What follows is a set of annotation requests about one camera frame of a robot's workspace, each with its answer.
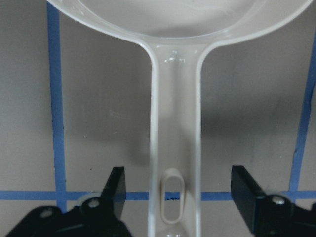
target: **handle hole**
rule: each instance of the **handle hole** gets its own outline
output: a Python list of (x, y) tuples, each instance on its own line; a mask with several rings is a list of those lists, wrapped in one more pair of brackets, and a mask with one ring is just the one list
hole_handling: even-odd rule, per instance
[(183, 215), (185, 184), (180, 172), (168, 169), (161, 180), (161, 217), (167, 224), (176, 224)]

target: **white spoon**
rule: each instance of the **white spoon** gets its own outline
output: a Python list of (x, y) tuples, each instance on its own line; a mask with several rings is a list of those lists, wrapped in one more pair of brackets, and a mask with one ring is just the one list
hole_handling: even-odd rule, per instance
[[(149, 237), (201, 237), (200, 70), (216, 47), (267, 34), (313, 0), (48, 0), (73, 19), (141, 45), (152, 61)], [(180, 184), (179, 215), (164, 215)]]

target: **blue painter's tape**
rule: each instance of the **blue painter's tape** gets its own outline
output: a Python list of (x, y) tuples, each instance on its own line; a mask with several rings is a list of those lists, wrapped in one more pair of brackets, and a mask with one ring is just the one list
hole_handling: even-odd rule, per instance
[(296, 141), (296, 148), (293, 157), (292, 171), (290, 178), (289, 191), (294, 192), (298, 190), (300, 182), (300, 174), (302, 168), (302, 161), (305, 149), (305, 142), (307, 137), (308, 125), (311, 116), (311, 102), (313, 91), (316, 83), (316, 35), (313, 44), (312, 57), (310, 62), (309, 75), (306, 83), (301, 120)]
[(296, 191), (296, 192), (283, 192), (287, 195), (292, 202), (297, 199), (316, 199), (316, 191)]
[(148, 201), (149, 192), (127, 192), (126, 201)]
[(56, 200), (56, 194), (41, 191), (0, 191), (0, 200)]
[(180, 192), (166, 192), (164, 195), (165, 200), (180, 200)]
[(201, 194), (202, 201), (232, 201), (229, 192), (203, 192)]
[(59, 11), (47, 4), (47, 29), (57, 206), (67, 211)]

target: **plastic utensil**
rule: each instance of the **plastic utensil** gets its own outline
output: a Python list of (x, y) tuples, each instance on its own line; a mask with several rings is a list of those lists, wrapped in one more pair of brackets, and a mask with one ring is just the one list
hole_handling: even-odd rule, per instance
[[(152, 61), (149, 237), (200, 237), (200, 70), (219, 46), (285, 25), (313, 0), (48, 0), (73, 19), (142, 46)], [(181, 182), (166, 220), (167, 177)]]

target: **screw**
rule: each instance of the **screw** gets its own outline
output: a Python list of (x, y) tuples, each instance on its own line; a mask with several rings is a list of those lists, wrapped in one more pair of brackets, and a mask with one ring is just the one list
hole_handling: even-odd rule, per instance
[(53, 210), (51, 208), (47, 208), (39, 216), (44, 219), (44, 218), (50, 217), (52, 214), (53, 214)]
[(284, 198), (282, 198), (280, 196), (273, 196), (272, 202), (274, 202), (277, 205), (284, 205), (285, 204)]
[(274, 236), (276, 232), (274, 230), (270, 230), (269, 235)]
[(98, 199), (93, 198), (92, 200), (90, 200), (90, 202), (88, 203), (88, 207), (90, 208), (96, 208), (97, 206), (100, 205), (100, 202)]

